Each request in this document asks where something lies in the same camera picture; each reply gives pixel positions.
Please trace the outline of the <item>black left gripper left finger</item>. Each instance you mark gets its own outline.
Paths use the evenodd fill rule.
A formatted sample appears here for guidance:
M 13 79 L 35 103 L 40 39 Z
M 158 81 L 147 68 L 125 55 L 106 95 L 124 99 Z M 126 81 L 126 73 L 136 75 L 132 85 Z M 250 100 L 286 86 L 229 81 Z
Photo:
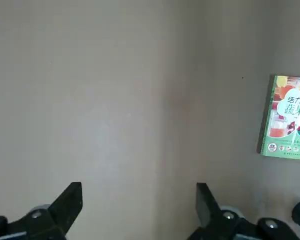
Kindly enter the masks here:
M 16 221 L 0 215 L 0 240 L 66 240 L 82 208 L 82 183 L 71 182 L 51 204 L 34 207 Z

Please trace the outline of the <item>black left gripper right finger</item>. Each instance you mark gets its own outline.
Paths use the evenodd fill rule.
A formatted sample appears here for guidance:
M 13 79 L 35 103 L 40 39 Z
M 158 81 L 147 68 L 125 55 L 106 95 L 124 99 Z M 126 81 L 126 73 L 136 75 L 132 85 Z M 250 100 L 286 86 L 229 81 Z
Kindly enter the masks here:
M 206 183 L 196 184 L 195 210 L 200 226 L 189 240 L 298 240 L 283 221 L 260 218 L 253 224 L 229 209 L 221 209 Z

